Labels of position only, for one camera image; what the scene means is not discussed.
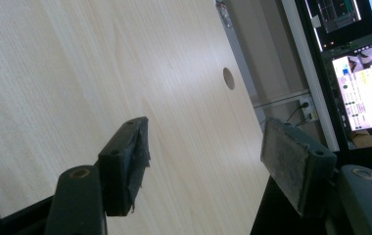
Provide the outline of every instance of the wall outlet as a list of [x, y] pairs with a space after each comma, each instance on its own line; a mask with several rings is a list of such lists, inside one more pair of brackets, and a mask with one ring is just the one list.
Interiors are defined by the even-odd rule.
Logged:
[[318, 120], [318, 114], [315, 109], [313, 99], [311, 97], [300, 99], [300, 105], [302, 105], [304, 102], [308, 102], [308, 107], [302, 108], [302, 112], [304, 113], [304, 118], [309, 119], [309, 121]]

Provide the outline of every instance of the wooden desk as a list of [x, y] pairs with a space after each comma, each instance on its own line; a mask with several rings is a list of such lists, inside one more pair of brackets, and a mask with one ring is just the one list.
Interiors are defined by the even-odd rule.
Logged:
[[249, 234], [262, 135], [213, 1], [0, 1], [2, 216], [141, 116], [151, 167], [110, 234]]

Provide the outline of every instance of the black cable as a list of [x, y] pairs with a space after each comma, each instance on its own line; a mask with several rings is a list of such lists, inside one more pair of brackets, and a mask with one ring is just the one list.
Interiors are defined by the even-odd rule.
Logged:
[[303, 109], [303, 108], [307, 108], [309, 106], [309, 103], [308, 102], [304, 102], [302, 103], [302, 105], [298, 106], [292, 113], [291, 115], [287, 118], [286, 122], [289, 122], [290, 118], [293, 117], [293, 115], [299, 110], [299, 109]]
[[313, 117], [311, 115], [308, 115], [308, 118], [305, 118], [304, 120], [300, 121], [299, 123], [296, 124], [296, 126], [301, 126], [301, 125], [307, 124], [312, 119], [313, 119]]
[[268, 120], [269, 117], [267, 117], [266, 119], [264, 119], [262, 122], [259, 123], [259, 125], [262, 125], [266, 120]]

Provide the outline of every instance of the desk surface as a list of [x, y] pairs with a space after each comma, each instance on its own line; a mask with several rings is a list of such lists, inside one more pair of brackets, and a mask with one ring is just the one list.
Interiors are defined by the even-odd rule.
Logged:
[[213, 1], [0, 1], [2, 216], [141, 116], [151, 167], [110, 234], [249, 234], [262, 135]]

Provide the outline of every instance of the monitor screen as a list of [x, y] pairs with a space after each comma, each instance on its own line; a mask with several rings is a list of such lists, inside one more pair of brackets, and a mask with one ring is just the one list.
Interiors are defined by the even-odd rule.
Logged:
[[372, 0], [304, 0], [321, 52], [372, 33]]
[[350, 129], [372, 128], [372, 44], [332, 61]]

